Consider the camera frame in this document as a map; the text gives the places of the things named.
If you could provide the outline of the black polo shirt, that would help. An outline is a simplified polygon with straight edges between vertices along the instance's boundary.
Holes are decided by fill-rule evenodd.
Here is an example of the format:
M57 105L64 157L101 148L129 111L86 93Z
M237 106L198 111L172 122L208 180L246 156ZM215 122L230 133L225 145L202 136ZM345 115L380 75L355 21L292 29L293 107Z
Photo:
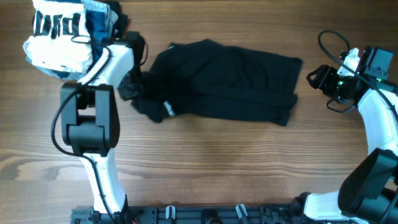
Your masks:
M286 126L303 61L205 39L171 43L146 71L149 91L130 100L155 123L183 114Z

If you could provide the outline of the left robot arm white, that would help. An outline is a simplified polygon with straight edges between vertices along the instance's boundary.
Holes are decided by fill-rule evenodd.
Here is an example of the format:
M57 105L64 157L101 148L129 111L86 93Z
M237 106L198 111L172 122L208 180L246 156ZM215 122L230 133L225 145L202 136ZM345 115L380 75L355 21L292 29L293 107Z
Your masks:
M120 122L114 92L125 77L139 73L146 42L140 33L129 31L100 45L103 53L91 70L77 83L62 86L55 115L70 155L85 167L94 196L93 206L74 210L71 222L135 223L116 167Z

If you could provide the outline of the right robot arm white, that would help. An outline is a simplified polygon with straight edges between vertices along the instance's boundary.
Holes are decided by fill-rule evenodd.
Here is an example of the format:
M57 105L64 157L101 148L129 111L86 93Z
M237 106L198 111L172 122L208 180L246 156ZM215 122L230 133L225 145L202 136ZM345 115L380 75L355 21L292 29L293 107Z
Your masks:
M379 91L366 87L347 71L322 65L307 75L311 87L332 99L354 100L363 119L368 156L343 181L340 189L307 194L300 211L323 223L397 223L397 191L386 188L397 180L397 88L372 79Z

